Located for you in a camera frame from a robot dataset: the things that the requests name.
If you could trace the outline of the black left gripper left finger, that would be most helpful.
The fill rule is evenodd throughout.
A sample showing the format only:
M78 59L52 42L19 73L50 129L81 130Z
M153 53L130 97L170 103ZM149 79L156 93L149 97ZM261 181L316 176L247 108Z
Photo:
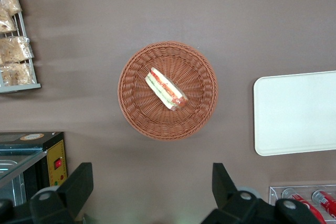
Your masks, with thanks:
M33 223L75 223L92 191L92 164L81 163L62 185L44 188L32 197Z

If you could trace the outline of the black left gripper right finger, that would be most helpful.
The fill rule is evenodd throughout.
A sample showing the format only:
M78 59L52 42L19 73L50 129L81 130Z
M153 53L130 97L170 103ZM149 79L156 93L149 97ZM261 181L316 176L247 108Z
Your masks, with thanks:
M212 192L217 208L202 223L319 223L301 202L280 199L270 205L246 190L238 190L222 163L212 168Z

